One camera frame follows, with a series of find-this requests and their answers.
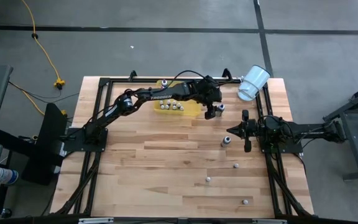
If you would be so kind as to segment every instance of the concrete floor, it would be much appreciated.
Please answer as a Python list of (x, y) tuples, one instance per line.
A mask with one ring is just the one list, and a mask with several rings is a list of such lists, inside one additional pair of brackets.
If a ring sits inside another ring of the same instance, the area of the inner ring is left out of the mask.
[[(98, 27), (257, 28), (252, 0), (27, 0), (38, 25)], [(356, 0), (260, 0), (267, 29), (358, 30)], [(0, 0), (0, 24), (30, 24), (20, 0)], [(192, 69), (235, 76), (264, 65), (258, 34), (38, 32), (60, 75), (62, 96), (79, 91), (86, 75), (175, 75)], [(14, 67), (11, 81), (40, 95), (53, 96), (55, 74), (27, 31), (0, 30), (0, 64)], [(319, 123), (358, 90), (358, 35), (267, 35), (275, 77), (285, 79), (294, 121)], [(74, 113), (77, 98), (57, 103)], [(14, 135), (37, 134), (42, 116), (22, 93), (8, 87), (0, 128)], [(358, 221), (358, 180), (342, 175), (357, 170), (348, 143), (323, 140), (305, 149), (308, 183), (320, 217)], [(22, 169), (15, 155), (12, 166)], [(40, 215), (54, 185), (20, 181), (7, 204), (15, 217)]]

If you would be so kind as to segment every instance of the wooden table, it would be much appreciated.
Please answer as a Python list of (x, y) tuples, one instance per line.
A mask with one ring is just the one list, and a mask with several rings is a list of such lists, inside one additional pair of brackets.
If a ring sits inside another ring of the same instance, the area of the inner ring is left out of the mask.
[[(74, 127), (82, 127), (91, 117), (98, 82), (99, 77), (84, 77)], [(115, 83), (111, 102), (127, 88), (148, 86), (153, 84)], [(274, 115), (291, 121), (283, 79), (271, 78), (268, 86)], [(158, 114), (153, 102), (148, 102), (138, 112), (111, 123), (92, 216), (273, 217), (265, 158), (256, 139), (251, 139), (252, 152), (245, 153), (244, 141), (226, 132), (241, 122), (244, 109), (249, 110), (250, 118), (257, 118), (256, 102), (240, 100), (237, 88), (238, 84), (221, 87), (226, 106), (221, 118), (205, 120), (203, 112), (197, 117)], [(232, 143), (223, 149), (220, 142), (224, 136), (232, 137)], [(83, 152), (75, 152), (63, 161), (51, 212), (57, 211), (76, 189), (83, 156)], [(283, 164), (288, 187), (313, 213), (301, 162), (292, 154), (284, 154)], [(284, 211), (281, 190), (278, 195)]]

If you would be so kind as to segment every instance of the yellow container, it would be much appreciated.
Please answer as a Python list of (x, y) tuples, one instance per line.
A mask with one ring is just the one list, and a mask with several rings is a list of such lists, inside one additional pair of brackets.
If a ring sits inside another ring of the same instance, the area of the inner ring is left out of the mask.
[[(157, 81), (157, 88), (161, 87), (162, 80)], [(173, 81), (173, 83), (170, 85), (170, 87), (173, 87), (174, 85), (181, 83), (181, 81)], [(181, 111), (180, 108), (177, 108), (176, 110), (172, 109), (172, 101), (174, 99), (168, 99), (171, 101), (171, 105), (169, 106), (169, 110), (167, 109), (161, 109), (160, 101), (156, 100), (154, 102), (154, 110), (157, 113), (162, 114), (173, 114), (173, 115), (186, 115), (186, 116), (198, 116), (201, 113), (201, 105), (198, 104), (194, 100), (188, 100), (188, 101), (177, 101), (177, 103), (180, 103), (184, 110)], [(163, 100), (163, 105), (167, 105), (167, 100)]]

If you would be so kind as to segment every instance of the yellow power cable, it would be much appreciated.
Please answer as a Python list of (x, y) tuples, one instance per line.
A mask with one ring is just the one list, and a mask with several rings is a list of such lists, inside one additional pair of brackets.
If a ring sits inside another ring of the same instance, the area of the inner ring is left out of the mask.
[(34, 105), (35, 109), (37, 109), (37, 111), (42, 114), (42, 116), (45, 115), (44, 112), (42, 112), (42, 110), (37, 106), (37, 104), (34, 102), (34, 100), (32, 100), (32, 98), (23, 90), (21, 90), (21, 92), (23, 92), (23, 94), (25, 94), (25, 96), (31, 101), (31, 103)]
[(44, 49), (44, 47), (41, 45), (41, 43), (37, 40), (38, 35), (35, 33), (35, 21), (34, 21), (34, 16), (32, 15), (31, 9), (29, 7), (29, 5), (27, 5), (27, 3), (22, 0), (23, 4), (25, 5), (25, 7), (27, 8), (28, 12), (30, 13), (30, 17), (32, 20), (32, 33), (33, 33), (33, 39), (35, 40), (35, 42), (38, 44), (38, 46), (40, 46), (40, 48), (42, 49), (42, 51), (44, 52), (45, 56), (47, 57), (49, 64), (52, 66), (52, 68), (55, 70), (56, 76), (57, 76), (57, 80), (56, 82), (53, 84), (56, 88), (58, 88), (59, 90), (62, 89), (62, 86), (65, 84), (65, 81), (62, 80), (60, 78), (59, 73), (57, 72), (56, 67), (54, 66), (54, 64), (52, 63), (47, 51)]

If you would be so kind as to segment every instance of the white cup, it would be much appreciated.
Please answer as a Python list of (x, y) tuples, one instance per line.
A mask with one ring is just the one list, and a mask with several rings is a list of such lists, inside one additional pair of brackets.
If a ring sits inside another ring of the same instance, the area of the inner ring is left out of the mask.
[(269, 78), (270, 74), (266, 70), (258, 65), (253, 65), (248, 74), (241, 77), (239, 98), (245, 101), (253, 100)]

